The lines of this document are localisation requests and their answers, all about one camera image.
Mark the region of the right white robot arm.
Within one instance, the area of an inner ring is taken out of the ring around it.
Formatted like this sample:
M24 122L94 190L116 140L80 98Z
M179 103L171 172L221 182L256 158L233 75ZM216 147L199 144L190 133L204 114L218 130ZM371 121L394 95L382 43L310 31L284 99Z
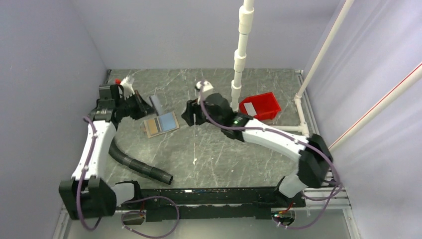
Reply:
M321 188L333 165L332 155L318 134L310 137L286 133L252 116L235 112L228 100L214 93L205 100L188 100L182 119L189 125L213 123L228 138L263 146L288 157L297 170L284 176L276 187L274 200L285 207L307 188Z

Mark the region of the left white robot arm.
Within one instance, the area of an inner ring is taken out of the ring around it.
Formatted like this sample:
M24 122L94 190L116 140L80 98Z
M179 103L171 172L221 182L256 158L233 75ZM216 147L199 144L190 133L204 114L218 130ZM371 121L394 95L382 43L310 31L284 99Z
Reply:
M59 185L59 194L72 220L112 216L117 206L125 203L130 209L142 205L143 195L134 182L109 186L103 179L106 158L121 120L141 119L155 113L133 89L131 83L99 86L96 106L84 117L88 135L81 159L69 180Z

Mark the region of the white credit card stack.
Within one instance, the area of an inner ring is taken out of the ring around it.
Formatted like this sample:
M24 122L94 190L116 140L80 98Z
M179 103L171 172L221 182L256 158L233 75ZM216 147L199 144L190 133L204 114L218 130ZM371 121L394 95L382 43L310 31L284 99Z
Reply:
M243 106L244 106L245 111L248 115L250 115L252 117L257 115L257 112L256 112L255 107L253 106L252 102L244 103Z

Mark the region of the white striped credit card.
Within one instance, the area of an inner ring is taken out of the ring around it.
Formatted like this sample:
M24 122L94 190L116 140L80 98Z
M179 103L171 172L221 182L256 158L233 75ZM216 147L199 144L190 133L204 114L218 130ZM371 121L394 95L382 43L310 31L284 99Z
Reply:
M152 107L155 110L156 115L160 116L164 114L163 106L157 95L152 95L149 97Z

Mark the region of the gold credit card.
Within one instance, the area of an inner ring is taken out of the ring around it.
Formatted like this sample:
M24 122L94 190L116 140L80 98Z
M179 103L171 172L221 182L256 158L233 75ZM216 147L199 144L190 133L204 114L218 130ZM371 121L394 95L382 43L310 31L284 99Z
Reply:
M145 121L145 128L150 135L155 135L160 132L160 125L157 118L151 118Z

